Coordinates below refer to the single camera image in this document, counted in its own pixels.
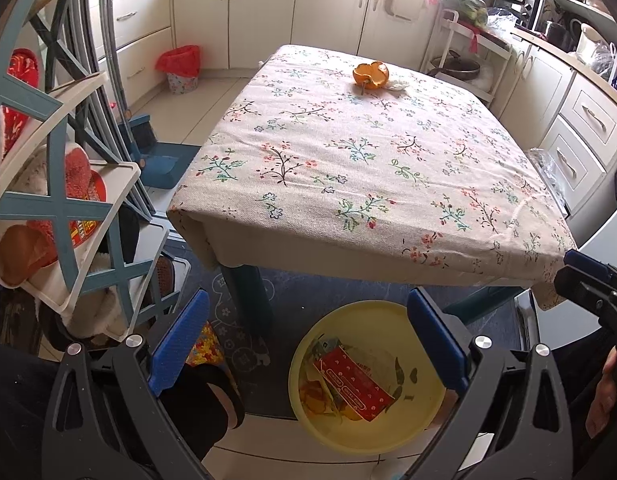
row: red wrapper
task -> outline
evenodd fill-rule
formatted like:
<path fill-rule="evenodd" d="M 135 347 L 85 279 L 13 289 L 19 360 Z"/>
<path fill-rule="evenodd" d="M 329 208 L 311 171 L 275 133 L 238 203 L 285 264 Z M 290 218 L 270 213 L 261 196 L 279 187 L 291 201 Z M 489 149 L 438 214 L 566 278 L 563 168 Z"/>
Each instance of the red wrapper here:
<path fill-rule="evenodd" d="M 316 361 L 315 367 L 364 420 L 371 422 L 395 402 L 340 346 Z"/>

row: yellow bucket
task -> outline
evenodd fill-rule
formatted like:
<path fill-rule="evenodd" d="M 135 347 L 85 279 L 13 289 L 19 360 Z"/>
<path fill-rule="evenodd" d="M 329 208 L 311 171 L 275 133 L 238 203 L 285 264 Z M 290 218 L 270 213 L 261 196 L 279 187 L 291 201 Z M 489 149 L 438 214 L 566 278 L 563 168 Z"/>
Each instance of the yellow bucket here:
<path fill-rule="evenodd" d="M 300 401 L 300 370 L 306 351 L 320 336 L 339 338 L 360 349 L 382 349 L 399 359 L 405 374 L 403 394 L 372 422 L 341 423 L 333 416 L 309 418 Z M 417 368 L 416 383 L 410 378 Z M 290 403 L 308 433 L 328 447 L 349 454 L 380 454 L 399 449 L 432 422 L 446 390 L 408 320 L 406 307 L 390 301 L 358 301 L 319 320 L 302 339 L 288 373 Z"/>

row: human hand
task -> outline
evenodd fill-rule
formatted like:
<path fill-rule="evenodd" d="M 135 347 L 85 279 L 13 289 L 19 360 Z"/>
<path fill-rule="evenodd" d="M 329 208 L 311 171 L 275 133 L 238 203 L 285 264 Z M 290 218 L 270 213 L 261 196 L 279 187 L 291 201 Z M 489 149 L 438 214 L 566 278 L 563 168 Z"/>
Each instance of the human hand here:
<path fill-rule="evenodd" d="M 604 431 L 610 420 L 610 412 L 617 402 L 617 385 L 613 380 L 613 371 L 616 366 L 617 349 L 613 348 L 604 364 L 601 380 L 595 390 L 595 399 L 592 401 L 586 418 L 586 431 L 591 438 L 595 438 Z"/>

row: floral tablecloth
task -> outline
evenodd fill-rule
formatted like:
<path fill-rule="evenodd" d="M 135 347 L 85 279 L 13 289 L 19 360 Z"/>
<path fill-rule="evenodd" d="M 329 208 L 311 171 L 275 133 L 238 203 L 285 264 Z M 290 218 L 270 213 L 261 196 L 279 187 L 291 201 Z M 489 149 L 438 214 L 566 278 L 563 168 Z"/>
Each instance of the floral tablecloth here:
<path fill-rule="evenodd" d="M 418 285 L 535 284 L 543 308 L 570 231 L 534 168 L 471 93 L 367 60 L 283 46 L 226 111 L 168 216 L 208 266 Z"/>

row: red package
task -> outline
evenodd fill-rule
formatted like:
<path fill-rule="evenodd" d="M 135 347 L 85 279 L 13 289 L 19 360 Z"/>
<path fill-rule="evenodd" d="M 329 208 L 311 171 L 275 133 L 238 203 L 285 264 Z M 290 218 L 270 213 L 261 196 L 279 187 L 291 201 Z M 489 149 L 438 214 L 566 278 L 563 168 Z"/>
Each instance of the red package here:
<path fill-rule="evenodd" d="M 371 422 L 395 402 L 341 346 L 316 361 L 315 367 L 364 420 Z"/>
<path fill-rule="evenodd" d="M 156 70 L 181 77 L 200 74 L 201 53 L 197 45 L 186 45 L 163 53 L 155 65 Z"/>
<path fill-rule="evenodd" d="M 37 58 L 35 54 L 27 48 L 16 48 L 13 51 L 7 73 L 34 88 L 37 88 L 40 81 Z M 0 153 L 0 161 L 11 151 L 15 141 L 18 139 L 29 120 L 26 114 L 7 106 L 1 107 L 1 113 L 3 113 L 4 118 L 4 139 L 2 153 Z"/>

